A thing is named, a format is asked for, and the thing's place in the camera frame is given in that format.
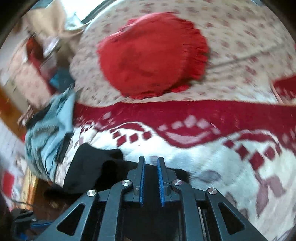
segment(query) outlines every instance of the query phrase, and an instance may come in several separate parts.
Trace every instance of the window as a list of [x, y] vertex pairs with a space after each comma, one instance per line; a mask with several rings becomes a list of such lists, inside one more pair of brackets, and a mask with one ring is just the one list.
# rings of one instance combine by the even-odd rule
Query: window
[[104, 0], [61, 0], [68, 16], [74, 13], [83, 21]]

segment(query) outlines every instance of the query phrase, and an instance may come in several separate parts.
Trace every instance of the blue object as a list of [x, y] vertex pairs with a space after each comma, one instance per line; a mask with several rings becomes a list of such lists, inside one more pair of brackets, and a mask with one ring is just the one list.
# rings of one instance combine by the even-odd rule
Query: blue object
[[66, 133], [73, 132], [75, 92], [68, 88], [51, 99], [44, 118], [28, 130], [25, 137], [26, 160], [37, 177], [54, 182], [58, 149]]
[[144, 184], [145, 184], [145, 161], [142, 167], [142, 176], [141, 176], [141, 183], [140, 183], [140, 204], [143, 206], [144, 201]]
[[50, 79], [49, 84], [62, 93], [65, 92], [69, 86], [74, 86], [75, 80], [67, 69], [58, 68], [56, 74]]
[[51, 225], [52, 222], [47, 222], [47, 223], [31, 223], [30, 228], [31, 229], [40, 229], [40, 228], [47, 228], [49, 225]]
[[157, 159], [158, 188], [161, 206], [165, 206], [165, 188], [163, 186], [163, 175], [161, 173], [159, 158]]
[[24, 240], [24, 241], [27, 241], [28, 240], [28, 236], [25, 235], [24, 233], [20, 233], [19, 239]]

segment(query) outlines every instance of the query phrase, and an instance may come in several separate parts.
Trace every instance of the light blue cloth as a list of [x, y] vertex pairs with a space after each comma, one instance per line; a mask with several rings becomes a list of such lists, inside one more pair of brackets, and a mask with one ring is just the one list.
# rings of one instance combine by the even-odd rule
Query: light blue cloth
[[26, 159], [39, 178], [54, 181], [58, 149], [68, 132], [73, 132], [75, 92], [68, 88], [50, 101], [44, 118], [28, 130], [25, 138]]

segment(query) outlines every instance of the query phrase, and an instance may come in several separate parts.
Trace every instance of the bedsheet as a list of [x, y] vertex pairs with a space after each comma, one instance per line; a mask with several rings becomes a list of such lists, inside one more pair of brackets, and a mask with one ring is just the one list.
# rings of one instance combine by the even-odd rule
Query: bedsheet
[[[203, 80], [192, 81], [186, 91], [160, 97], [133, 100], [121, 96], [99, 68], [98, 42], [130, 18], [167, 11], [195, 23], [207, 38], [210, 58]], [[119, 0], [85, 30], [70, 72], [75, 89], [81, 92], [79, 102], [89, 106], [203, 99], [276, 103], [269, 82], [295, 72], [294, 45], [275, 14], [251, 1]]]

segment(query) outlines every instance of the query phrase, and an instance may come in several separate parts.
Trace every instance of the blanket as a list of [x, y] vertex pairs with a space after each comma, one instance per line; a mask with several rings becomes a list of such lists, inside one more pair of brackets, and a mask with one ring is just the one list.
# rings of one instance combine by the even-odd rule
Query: blanket
[[125, 160], [189, 173], [194, 188], [217, 188], [268, 240], [296, 221], [296, 107], [233, 101], [76, 104], [74, 136], [56, 172], [59, 185], [85, 142], [119, 148]]
[[66, 133], [73, 131], [75, 92], [68, 88], [55, 96], [44, 118], [28, 130], [25, 137], [26, 160], [30, 170], [44, 180], [53, 180], [56, 157]]

